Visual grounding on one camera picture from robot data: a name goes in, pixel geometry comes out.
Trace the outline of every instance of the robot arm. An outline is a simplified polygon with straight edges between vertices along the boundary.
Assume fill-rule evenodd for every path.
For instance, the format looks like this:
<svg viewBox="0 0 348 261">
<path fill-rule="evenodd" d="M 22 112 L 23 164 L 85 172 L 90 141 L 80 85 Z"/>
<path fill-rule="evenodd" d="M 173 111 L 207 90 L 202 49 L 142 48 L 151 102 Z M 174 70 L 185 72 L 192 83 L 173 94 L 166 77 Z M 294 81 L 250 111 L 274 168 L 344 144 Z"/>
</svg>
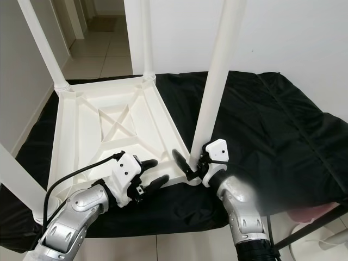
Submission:
<svg viewBox="0 0 348 261">
<path fill-rule="evenodd" d="M 140 161 L 137 156 L 122 152 L 112 164 L 113 173 L 105 181 L 100 179 L 92 187 L 77 191 L 66 200 L 61 211 L 48 224 L 35 250 L 27 253 L 25 261 L 72 261 L 87 229 L 99 215 L 113 205 L 124 207 L 131 200 L 140 202 L 169 180 L 169 176 L 164 175 L 149 186 L 142 186 L 140 176 L 155 167 L 156 160 Z"/>
<path fill-rule="evenodd" d="M 225 140 L 219 139 L 203 146 L 197 170 L 193 172 L 185 159 L 173 151 L 178 166 L 188 180 L 199 177 L 205 187 L 211 187 L 225 207 L 233 242 L 239 261 L 276 260 L 277 253 L 265 233 L 260 214 L 256 208 L 253 188 L 240 177 L 238 169 L 227 171 L 228 151 Z"/>
</svg>

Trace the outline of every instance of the black tarp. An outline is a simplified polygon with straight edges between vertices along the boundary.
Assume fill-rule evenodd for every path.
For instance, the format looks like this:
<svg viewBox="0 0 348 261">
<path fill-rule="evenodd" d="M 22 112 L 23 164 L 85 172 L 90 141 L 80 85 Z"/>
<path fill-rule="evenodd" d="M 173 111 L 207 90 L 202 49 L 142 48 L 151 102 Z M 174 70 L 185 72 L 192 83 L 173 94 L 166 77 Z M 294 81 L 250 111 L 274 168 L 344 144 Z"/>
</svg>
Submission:
<svg viewBox="0 0 348 261">
<path fill-rule="evenodd" d="M 206 72 L 157 75 L 157 88 L 188 149 L 206 77 Z M 53 94 L 16 158 L 43 188 L 48 182 L 57 106 Z M 230 162 L 247 170 L 263 214 L 347 198 L 348 124 L 323 113 L 279 73 L 229 73 L 212 137 L 218 138 L 227 140 Z M 130 203 L 101 215 L 87 236 L 192 232 L 226 224 L 225 210 L 210 189 L 177 184 L 142 204 Z M 2 185 L 0 244 L 23 252 L 39 229 L 30 210 Z"/>
</svg>

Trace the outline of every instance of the baseboard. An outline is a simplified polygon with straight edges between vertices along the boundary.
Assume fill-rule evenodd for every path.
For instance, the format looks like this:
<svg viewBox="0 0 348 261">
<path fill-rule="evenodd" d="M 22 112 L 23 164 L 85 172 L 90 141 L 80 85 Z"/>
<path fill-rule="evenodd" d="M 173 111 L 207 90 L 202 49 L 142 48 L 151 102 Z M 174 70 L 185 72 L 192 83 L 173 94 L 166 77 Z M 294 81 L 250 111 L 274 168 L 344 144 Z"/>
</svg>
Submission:
<svg viewBox="0 0 348 261">
<path fill-rule="evenodd" d="M 53 91 L 54 91 L 54 84 L 52 84 L 51 87 L 45 93 L 43 99 L 39 103 L 38 107 L 35 109 L 34 114 L 31 116 L 31 118 L 29 119 L 28 124 L 26 125 L 26 127 L 24 128 L 24 130 L 21 133 L 20 137 L 18 138 L 15 146 L 11 150 L 11 155 L 13 157 L 17 156 L 18 151 L 20 151 L 22 145 L 27 140 L 27 137 L 29 136 L 30 131 L 32 130 L 32 128 L 35 125 L 35 123 L 38 121 L 38 118 L 39 118 L 39 116 L 40 116 L 44 106 L 46 105 L 46 103 L 47 103 L 47 101 L 48 101 L 48 99 L 51 96 Z"/>
<path fill-rule="evenodd" d="M 126 15 L 125 11 L 98 11 L 97 16 L 114 16 L 114 15 Z"/>
</svg>

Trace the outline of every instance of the black pole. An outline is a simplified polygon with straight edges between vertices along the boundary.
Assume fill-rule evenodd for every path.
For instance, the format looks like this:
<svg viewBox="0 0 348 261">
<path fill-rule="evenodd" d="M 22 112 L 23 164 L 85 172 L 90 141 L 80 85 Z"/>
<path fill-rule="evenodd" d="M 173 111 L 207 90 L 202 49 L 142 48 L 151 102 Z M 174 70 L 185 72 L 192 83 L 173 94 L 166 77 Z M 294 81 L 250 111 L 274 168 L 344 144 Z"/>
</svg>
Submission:
<svg viewBox="0 0 348 261">
<path fill-rule="evenodd" d="M 275 249 L 280 250 L 292 244 L 293 242 L 299 240 L 300 238 L 305 237 L 306 235 L 310 234 L 313 231 L 316 231 L 318 228 L 330 223 L 331 221 L 339 218 L 340 216 L 346 213 L 348 213 L 348 207 L 344 205 L 339 205 L 338 207 L 335 207 L 334 209 L 324 214 L 320 218 L 314 220 L 312 224 L 308 224 L 307 226 L 295 232 L 294 234 L 276 243 Z"/>
</svg>

